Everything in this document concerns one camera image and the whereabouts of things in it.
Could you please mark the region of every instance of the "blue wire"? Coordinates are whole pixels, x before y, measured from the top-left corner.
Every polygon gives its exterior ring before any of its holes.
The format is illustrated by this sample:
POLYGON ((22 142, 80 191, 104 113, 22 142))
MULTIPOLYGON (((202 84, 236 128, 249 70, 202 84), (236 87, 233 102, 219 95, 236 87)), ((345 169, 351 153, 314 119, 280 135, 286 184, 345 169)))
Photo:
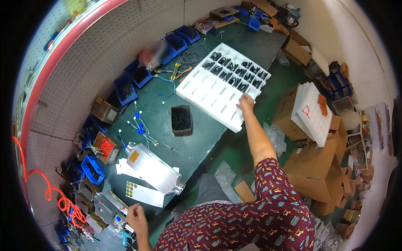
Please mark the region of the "blue wire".
POLYGON ((172 93, 172 94, 170 94, 169 96, 165 96, 165 95, 159 93, 158 96, 163 96, 163 97, 169 98, 170 96, 172 96, 172 95, 176 92, 176 85, 173 83, 173 81, 167 80, 166 78, 162 78, 162 77, 159 76, 159 75, 155 75, 154 77, 161 78, 162 80, 165 80, 165 81, 167 81, 167 82, 170 82, 170 83, 172 83, 172 85, 173 85, 173 93, 172 93))

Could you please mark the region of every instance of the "plastic bag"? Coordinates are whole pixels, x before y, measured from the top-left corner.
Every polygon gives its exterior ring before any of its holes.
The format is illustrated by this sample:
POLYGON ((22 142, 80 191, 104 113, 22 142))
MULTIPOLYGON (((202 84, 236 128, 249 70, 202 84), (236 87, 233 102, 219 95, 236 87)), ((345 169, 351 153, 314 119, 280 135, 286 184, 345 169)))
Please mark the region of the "plastic bag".
POLYGON ((167 43, 166 40, 158 40, 147 48, 140 50, 138 53, 138 67, 146 66, 148 71, 156 69, 160 65, 159 60, 167 48, 167 43))
POLYGON ((202 34, 207 34, 208 31, 210 31, 215 24, 218 24, 219 21, 209 21, 205 19, 200 19, 195 23, 195 28, 201 32, 202 34))
POLYGON ((269 25, 267 25, 267 24, 261 25, 260 29, 263 30, 263 31, 266 31, 268 33, 272 33, 274 31, 274 28, 269 26, 269 25))
POLYGON ((266 134, 271 140, 272 145, 274 146, 275 152, 277 153, 278 158, 282 155, 283 152, 286 152, 286 143, 285 143, 285 134, 279 128, 279 126, 272 124, 270 127, 264 121, 263 128, 266 134))
POLYGON ((227 195, 232 203, 243 203, 243 201, 232 188, 232 182, 236 177, 236 174, 225 161, 222 161, 218 169, 216 169, 214 176, 219 185, 221 185, 223 192, 227 195))
POLYGON ((289 59, 285 56, 282 50, 279 50, 276 59, 279 61, 281 65, 289 66, 289 59))

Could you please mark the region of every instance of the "shelf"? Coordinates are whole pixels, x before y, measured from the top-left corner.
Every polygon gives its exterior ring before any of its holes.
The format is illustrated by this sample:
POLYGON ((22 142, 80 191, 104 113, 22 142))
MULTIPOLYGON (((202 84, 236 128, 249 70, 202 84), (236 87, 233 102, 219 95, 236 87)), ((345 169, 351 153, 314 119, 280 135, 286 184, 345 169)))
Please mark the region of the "shelf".
POLYGON ((20 121, 17 121, 19 128, 21 128, 17 136, 20 138, 24 152, 27 150, 29 131, 39 97, 58 62, 73 43, 92 24, 126 1, 128 0, 100 0, 88 7, 88 9, 83 11, 70 25, 60 32, 55 42, 46 52, 44 59, 37 67, 35 75, 27 89, 27 96, 22 104, 20 121))

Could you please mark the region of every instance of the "box of black screws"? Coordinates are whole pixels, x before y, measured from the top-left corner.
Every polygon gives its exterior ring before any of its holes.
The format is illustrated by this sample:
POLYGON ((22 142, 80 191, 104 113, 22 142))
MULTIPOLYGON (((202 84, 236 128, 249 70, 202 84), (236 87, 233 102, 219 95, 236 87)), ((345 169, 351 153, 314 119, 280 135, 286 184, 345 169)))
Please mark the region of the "box of black screws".
POLYGON ((175 136, 191 134, 192 122, 189 105, 173 106, 171 108, 172 131, 175 136))

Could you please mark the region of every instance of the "screwdriver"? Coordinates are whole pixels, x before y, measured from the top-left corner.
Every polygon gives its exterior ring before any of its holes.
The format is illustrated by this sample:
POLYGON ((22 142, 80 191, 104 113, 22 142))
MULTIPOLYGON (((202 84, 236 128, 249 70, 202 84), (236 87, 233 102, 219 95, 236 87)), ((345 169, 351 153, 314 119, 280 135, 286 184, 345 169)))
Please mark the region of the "screwdriver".
POLYGON ((173 72, 173 71, 168 71, 168 70, 163 70, 163 69, 155 69, 154 70, 155 73, 169 73, 169 72, 173 72))

